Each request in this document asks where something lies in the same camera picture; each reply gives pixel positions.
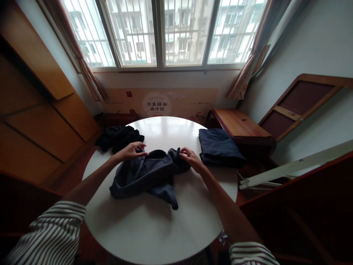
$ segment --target window sill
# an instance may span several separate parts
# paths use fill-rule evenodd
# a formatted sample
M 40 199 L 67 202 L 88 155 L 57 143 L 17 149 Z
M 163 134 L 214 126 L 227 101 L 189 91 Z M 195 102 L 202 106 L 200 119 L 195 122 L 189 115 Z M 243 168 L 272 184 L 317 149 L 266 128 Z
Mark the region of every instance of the window sill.
M 244 63 L 236 64 L 207 64 L 200 65 L 168 65 L 165 67 L 142 66 L 142 67 L 91 67 L 94 74 L 99 73 L 166 73 L 166 72 L 204 72 L 204 71 L 239 71 L 244 66 Z

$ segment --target hand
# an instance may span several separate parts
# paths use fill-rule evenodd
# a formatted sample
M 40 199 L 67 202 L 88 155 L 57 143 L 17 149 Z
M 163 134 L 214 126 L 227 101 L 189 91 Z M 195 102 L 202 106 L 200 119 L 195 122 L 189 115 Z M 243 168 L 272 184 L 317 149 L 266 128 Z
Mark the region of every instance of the hand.
M 146 152 L 136 152 L 136 149 L 143 150 L 145 147 L 146 145 L 141 142 L 130 143 L 127 147 L 113 155 L 111 159 L 117 163 L 120 163 L 122 161 L 133 159 L 135 157 L 146 156 L 148 155 L 148 153 Z
M 184 147 L 180 150 L 180 158 L 185 160 L 192 166 L 192 168 L 199 174 L 206 168 L 205 165 L 200 161 L 194 151 L 190 150 L 187 147 Z

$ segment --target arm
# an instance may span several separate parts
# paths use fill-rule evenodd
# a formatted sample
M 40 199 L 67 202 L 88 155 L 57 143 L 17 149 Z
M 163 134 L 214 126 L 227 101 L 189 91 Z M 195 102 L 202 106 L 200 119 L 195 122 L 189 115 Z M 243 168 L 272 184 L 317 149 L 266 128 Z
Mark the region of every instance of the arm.
M 184 154 L 181 155 L 181 158 L 201 175 L 216 206 L 224 230 L 230 241 L 234 243 L 229 248 L 232 265 L 279 265 L 272 253 L 263 245 L 248 219 L 196 154 L 186 147 L 181 149 L 181 153 Z
M 203 165 L 196 154 L 186 147 L 181 149 L 181 153 L 184 154 L 181 155 L 181 158 L 187 161 L 193 169 L 201 175 L 205 182 L 230 241 L 232 243 L 252 241 L 262 244 L 259 235 L 248 219 L 238 206 L 235 205 L 235 202 L 233 202 L 229 195 L 224 191 L 212 173 L 205 165 Z
M 123 150 L 114 154 L 106 163 L 104 163 L 95 172 L 84 179 L 79 185 L 77 185 L 72 191 L 64 196 L 62 201 L 77 202 L 82 205 L 87 205 L 96 193 L 99 186 L 107 175 L 113 170 L 113 168 L 120 162 L 130 160 L 138 156 L 148 155 L 146 152 L 136 153 L 136 149 L 142 150 L 145 148 L 145 144 L 141 142 L 135 142 L 129 144 Z
M 147 153 L 136 153 L 146 145 L 129 144 L 78 184 L 34 222 L 5 258 L 6 264 L 73 264 L 86 205 L 118 163 Z

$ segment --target wooden stool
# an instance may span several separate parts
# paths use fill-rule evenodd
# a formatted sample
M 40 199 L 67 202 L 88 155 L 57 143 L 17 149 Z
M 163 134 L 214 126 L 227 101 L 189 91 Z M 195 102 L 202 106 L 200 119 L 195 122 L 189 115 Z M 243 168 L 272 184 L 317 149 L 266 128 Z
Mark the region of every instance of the wooden stool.
M 213 109 L 208 112 L 206 127 L 213 115 L 233 138 L 246 159 L 267 157 L 276 149 L 275 139 L 251 118 L 237 109 Z

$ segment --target black clothing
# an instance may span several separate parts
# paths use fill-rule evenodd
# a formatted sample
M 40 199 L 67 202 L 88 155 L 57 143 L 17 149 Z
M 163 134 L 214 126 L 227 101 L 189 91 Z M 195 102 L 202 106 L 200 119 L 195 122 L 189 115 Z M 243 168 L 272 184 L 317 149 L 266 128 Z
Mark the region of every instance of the black clothing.
M 131 126 L 112 126 L 103 131 L 95 145 L 99 146 L 103 152 L 107 152 L 109 148 L 113 147 L 113 154 L 116 154 L 130 143 L 143 142 L 144 140 L 145 137 Z
M 117 169 L 110 193 L 114 199 L 123 199 L 148 192 L 178 209 L 174 194 L 173 175 L 182 174 L 190 165 L 180 158 L 178 150 L 154 150 L 148 156 L 141 156 L 123 162 Z
M 242 168 L 246 159 L 223 129 L 199 129 L 202 153 L 200 158 L 205 165 Z

